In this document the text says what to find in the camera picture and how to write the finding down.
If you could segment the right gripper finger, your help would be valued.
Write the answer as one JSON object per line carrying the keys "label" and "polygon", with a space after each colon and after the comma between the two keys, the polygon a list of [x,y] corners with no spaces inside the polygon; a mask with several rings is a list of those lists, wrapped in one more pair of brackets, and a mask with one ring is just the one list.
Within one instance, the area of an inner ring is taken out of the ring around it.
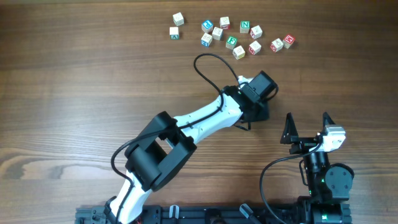
{"label": "right gripper finger", "polygon": [[327,112],[323,113],[323,127],[325,128],[328,125],[334,125],[335,122],[331,119],[330,115]]}
{"label": "right gripper finger", "polygon": [[299,141],[299,134],[295,126],[294,118],[292,113],[287,113],[285,119],[285,128],[282,132],[280,139],[281,144],[294,144]]}

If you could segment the green letter F block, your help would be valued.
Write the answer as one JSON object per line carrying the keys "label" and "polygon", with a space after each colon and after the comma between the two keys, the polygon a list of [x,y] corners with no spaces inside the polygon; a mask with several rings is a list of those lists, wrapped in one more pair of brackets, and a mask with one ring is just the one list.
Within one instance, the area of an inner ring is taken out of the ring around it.
{"label": "green letter F block", "polygon": [[229,36],[226,40],[226,48],[233,50],[237,44],[237,38]]}

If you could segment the white block blue side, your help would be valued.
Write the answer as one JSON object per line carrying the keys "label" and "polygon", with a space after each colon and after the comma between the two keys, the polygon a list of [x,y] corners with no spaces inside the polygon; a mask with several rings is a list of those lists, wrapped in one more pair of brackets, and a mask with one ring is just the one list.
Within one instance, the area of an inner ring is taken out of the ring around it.
{"label": "white block blue side", "polygon": [[212,40],[213,40],[213,37],[210,34],[204,33],[201,38],[201,44],[205,47],[209,47]]}

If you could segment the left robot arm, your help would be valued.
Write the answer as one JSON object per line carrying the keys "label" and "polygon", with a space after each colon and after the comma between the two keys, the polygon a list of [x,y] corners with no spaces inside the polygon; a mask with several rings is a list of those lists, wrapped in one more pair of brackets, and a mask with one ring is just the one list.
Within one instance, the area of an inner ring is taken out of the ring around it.
{"label": "left robot arm", "polygon": [[136,138],[115,152],[123,152],[127,162],[126,172],[118,172],[125,180],[122,189],[105,205],[109,222],[135,221],[149,195],[178,174],[206,137],[237,122],[267,120],[267,102],[277,89],[265,72],[254,78],[240,76],[236,86],[219,90],[218,97],[199,110],[175,117],[165,111],[157,114]]}

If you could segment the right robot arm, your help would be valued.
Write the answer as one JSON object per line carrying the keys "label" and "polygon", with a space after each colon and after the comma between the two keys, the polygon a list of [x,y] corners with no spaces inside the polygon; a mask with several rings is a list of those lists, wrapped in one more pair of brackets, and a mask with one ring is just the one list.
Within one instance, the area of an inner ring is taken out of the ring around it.
{"label": "right robot arm", "polygon": [[292,223],[352,223],[351,210],[345,202],[353,186],[354,171],[342,163],[331,164],[328,154],[339,149],[346,131],[323,113],[323,129],[315,137],[301,138],[291,113],[285,120],[280,142],[290,144],[291,155],[301,155],[299,162],[303,184],[309,196],[295,203]]}

